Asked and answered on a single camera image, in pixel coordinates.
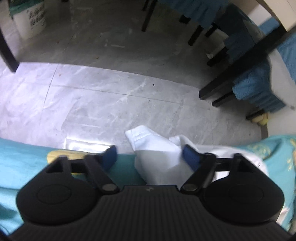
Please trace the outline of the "white t-shirt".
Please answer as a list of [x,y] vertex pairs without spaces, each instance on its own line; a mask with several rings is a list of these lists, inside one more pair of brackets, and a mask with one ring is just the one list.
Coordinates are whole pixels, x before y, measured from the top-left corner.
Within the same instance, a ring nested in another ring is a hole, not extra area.
[[[182,158],[185,145],[195,149],[187,137],[164,138],[146,126],[132,128],[125,135],[135,159],[141,161],[135,167],[147,171],[143,179],[148,185],[176,185],[180,190],[194,173]],[[214,220],[236,226],[255,226],[273,219],[272,189],[268,174],[243,154],[216,156],[212,182],[199,194],[180,192],[175,205],[182,216],[198,222]]]

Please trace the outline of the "teal patterned bed sheet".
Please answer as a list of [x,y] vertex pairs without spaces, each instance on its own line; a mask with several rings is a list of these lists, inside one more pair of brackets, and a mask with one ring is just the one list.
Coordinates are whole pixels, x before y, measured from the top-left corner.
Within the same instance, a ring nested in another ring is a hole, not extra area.
[[[238,147],[194,144],[201,153],[219,157],[243,154],[281,188],[285,203],[281,226],[288,230],[295,220],[295,136],[272,136],[262,141]],[[16,207],[16,195],[34,176],[59,156],[60,150],[1,140],[1,231],[10,235],[23,224]],[[120,154],[109,171],[117,184],[140,184],[147,174],[134,154]]]

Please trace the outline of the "blue covered chair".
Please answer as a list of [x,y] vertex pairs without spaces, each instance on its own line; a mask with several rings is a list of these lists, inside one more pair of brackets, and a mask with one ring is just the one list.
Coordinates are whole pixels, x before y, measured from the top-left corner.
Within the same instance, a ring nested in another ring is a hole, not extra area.
[[[205,2],[208,6],[215,9],[215,17],[218,17],[219,11],[222,11],[222,3],[214,3],[218,1],[200,1]],[[142,32],[147,30],[149,22],[151,20],[154,9],[157,5],[158,1],[152,1],[147,10],[147,15],[145,17],[144,23],[142,25]],[[205,29],[204,27],[210,27],[209,22],[203,23],[200,19],[197,20],[198,26],[196,31],[192,34],[189,39],[188,44],[192,46],[198,37],[201,35],[201,32]],[[199,91],[200,100],[205,100],[215,94],[222,87],[225,87],[232,83],[236,78],[241,77],[244,73],[246,73],[253,66],[257,65],[261,62],[267,55],[273,51],[276,47],[278,47],[281,43],[284,42],[290,35],[295,33],[295,27],[290,31],[286,31],[283,25],[279,22],[279,26],[272,30],[267,36],[263,37],[258,43],[256,43],[253,47],[248,49],[246,53],[244,53],[241,57],[235,60],[232,64],[230,64],[222,73],[220,73],[215,79],[213,79],[209,84],[203,87]]]

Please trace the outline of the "white bucket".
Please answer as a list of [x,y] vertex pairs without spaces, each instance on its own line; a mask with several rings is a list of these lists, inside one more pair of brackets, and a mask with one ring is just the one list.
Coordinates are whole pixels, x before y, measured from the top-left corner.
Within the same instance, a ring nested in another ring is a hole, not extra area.
[[22,39],[30,39],[46,27],[44,1],[10,1],[9,11]]

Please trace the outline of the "white desk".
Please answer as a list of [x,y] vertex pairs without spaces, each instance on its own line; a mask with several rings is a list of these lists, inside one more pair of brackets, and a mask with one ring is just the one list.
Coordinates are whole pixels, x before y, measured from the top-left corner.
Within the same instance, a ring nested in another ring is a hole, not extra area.
[[276,18],[288,32],[295,27],[295,0],[256,0],[274,18]]

